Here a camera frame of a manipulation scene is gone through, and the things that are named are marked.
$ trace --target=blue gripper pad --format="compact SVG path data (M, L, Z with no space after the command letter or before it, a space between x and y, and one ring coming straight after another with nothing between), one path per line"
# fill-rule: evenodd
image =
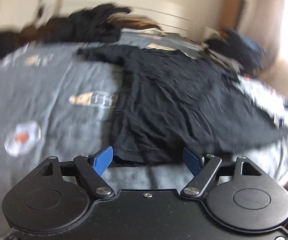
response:
M194 176L196 176L202 170L198 157L187 148L184 148L183 150L183 161Z
M93 158L93 169L101 176L113 160L113 148L109 146L104 151L96 153Z

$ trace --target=silver screw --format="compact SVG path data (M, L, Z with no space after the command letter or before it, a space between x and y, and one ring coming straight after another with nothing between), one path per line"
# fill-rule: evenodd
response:
M194 196L200 193L200 191L196 187L187 187L183 191L186 195L191 195L191 196Z
M99 195L109 195L112 191L108 187L99 187L96 189L96 193Z
M144 194L143 194L143 197L145 197L145 198L150 198L150 197L153 197L153 194L151 194L151 193L144 193Z

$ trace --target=mattress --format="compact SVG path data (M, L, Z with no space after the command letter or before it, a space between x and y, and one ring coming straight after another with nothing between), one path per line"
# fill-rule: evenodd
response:
M190 57L199 56L199 46L176 35L123 33L119 44L142 48L155 44L180 49ZM122 70L116 65L83 61L75 54L78 47L100 45L27 44L0 60L0 235L9 228L1 209L3 197L42 160L56 155L60 161L70 161L108 146ZM70 102L74 95L90 93L94 100L89 105ZM37 145L18 157L7 154L7 134L17 124L29 121L41 128ZM234 161L239 155L248 156L281 181L288 171L288 138L262 149L224 155L223 159ZM180 190L193 178L183 164L109 167L102 177L114 190Z

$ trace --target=white headboard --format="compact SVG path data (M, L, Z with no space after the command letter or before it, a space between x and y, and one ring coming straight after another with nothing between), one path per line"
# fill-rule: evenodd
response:
M158 22L165 32L188 36L188 14L184 6L164 0L58 0L54 14L67 16L83 8L94 8L113 2L120 7L132 8L132 13L146 15Z

